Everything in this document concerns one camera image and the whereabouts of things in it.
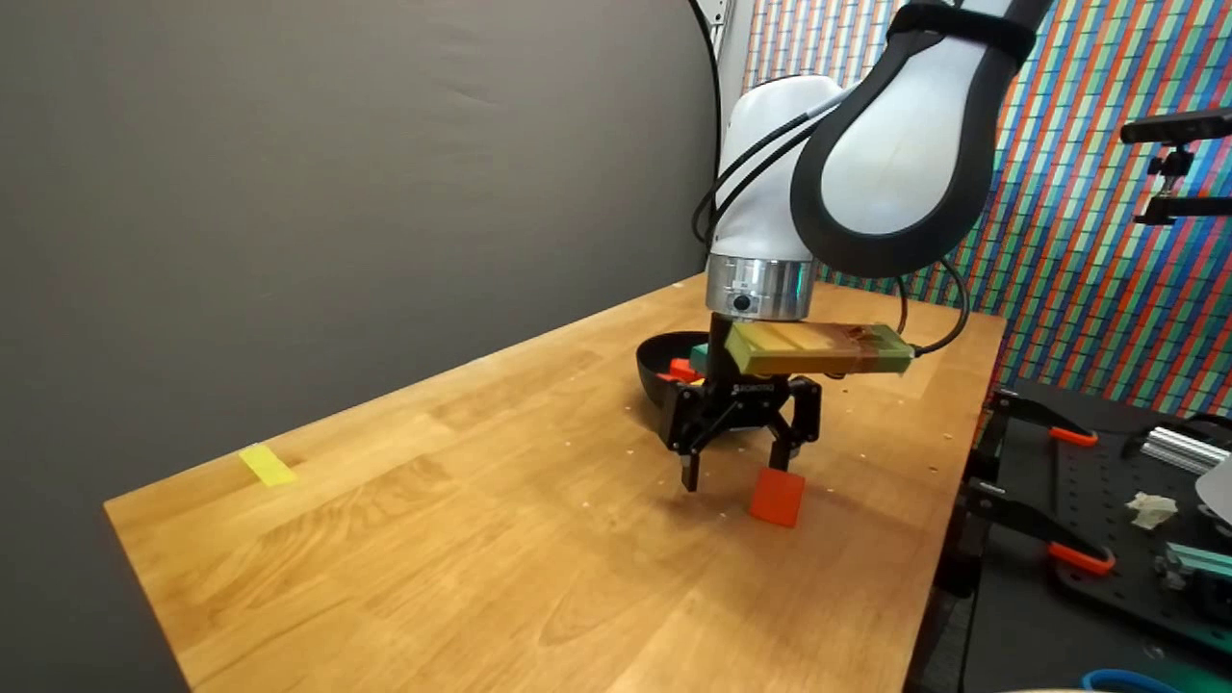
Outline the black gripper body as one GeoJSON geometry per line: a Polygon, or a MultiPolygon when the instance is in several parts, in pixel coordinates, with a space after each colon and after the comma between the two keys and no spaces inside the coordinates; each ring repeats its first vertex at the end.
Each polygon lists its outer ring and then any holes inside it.
{"type": "Polygon", "coordinates": [[[659,340],[659,437],[664,442],[707,442],[730,429],[768,429],[790,442],[818,441],[818,385],[809,378],[744,378],[725,349],[730,324],[717,316],[705,331],[659,340]],[[668,383],[674,362],[699,349],[699,385],[668,383]]]}

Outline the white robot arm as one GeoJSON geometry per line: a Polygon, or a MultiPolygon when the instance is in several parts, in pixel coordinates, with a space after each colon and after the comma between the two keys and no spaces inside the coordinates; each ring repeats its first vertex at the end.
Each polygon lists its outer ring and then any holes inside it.
{"type": "Polygon", "coordinates": [[[800,329],[818,271],[909,276],[972,230],[1003,94],[1054,0],[903,0],[854,86],[784,77],[730,104],[718,172],[694,222],[707,230],[698,375],[651,375],[681,483],[730,429],[766,429],[768,465],[818,441],[818,385],[897,375],[921,349],[886,324],[834,329],[834,349],[766,355],[759,329],[800,329]]]}

